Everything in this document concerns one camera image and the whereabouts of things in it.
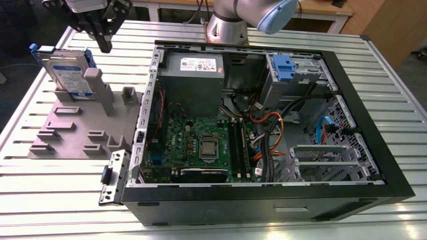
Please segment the blue cable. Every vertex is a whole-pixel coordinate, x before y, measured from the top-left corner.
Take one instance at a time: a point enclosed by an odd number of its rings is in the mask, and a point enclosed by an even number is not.
[[[318,118],[317,124],[314,126],[314,139],[316,139],[317,144],[321,143],[321,123],[324,120],[326,121],[328,125],[334,125],[336,127],[340,126],[338,124],[333,123],[332,119],[328,116],[321,116]]]

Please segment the metal bracket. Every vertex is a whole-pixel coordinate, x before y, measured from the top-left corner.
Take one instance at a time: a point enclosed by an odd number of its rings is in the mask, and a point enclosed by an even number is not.
[[[109,163],[104,168],[99,182],[102,183],[98,206],[121,206],[121,196],[126,184],[128,167],[130,154],[125,150],[114,151],[110,154]]]

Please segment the sticker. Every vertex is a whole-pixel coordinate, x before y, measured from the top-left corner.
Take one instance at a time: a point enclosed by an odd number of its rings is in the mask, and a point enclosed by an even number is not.
[[[261,176],[262,175],[262,169],[261,168],[254,168],[254,175]]]
[[[258,110],[261,110],[261,108],[262,108],[262,105],[261,105],[257,101],[253,103],[253,106],[254,106]]]
[[[53,66],[58,82],[66,89],[66,92],[75,97],[87,97],[91,90],[82,76],[81,68],[77,66]]]
[[[216,60],[212,58],[190,58],[180,59],[181,71],[216,72]]]

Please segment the red cable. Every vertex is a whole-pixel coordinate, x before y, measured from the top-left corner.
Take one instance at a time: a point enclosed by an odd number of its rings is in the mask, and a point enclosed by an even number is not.
[[[320,144],[325,144],[325,141],[326,141],[326,132],[324,131],[322,134],[321,134],[321,142],[320,142]]]
[[[161,123],[161,120],[162,120],[162,110],[164,110],[164,105],[165,105],[165,99],[164,99],[164,97],[162,97],[161,89],[158,90],[158,93],[160,93],[160,98],[161,98],[161,107],[160,107],[160,115],[158,115],[157,127],[154,128],[154,132],[153,132],[153,136],[152,136],[150,141],[153,141],[153,139],[154,139],[156,136],[157,136],[157,132],[158,132],[158,128],[160,128],[160,123]]]

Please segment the slotted aluminum table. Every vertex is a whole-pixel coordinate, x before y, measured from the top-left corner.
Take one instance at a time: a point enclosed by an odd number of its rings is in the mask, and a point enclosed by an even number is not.
[[[250,45],[334,51],[416,196],[337,222],[144,227],[124,206],[98,207],[108,160],[27,159],[55,88],[41,70],[0,135],[0,236],[83,239],[425,239],[427,115],[369,41],[358,36],[248,31]],[[200,25],[126,21],[104,54],[85,33],[66,29],[57,48],[89,47],[112,90],[141,92],[156,39],[202,42]]]

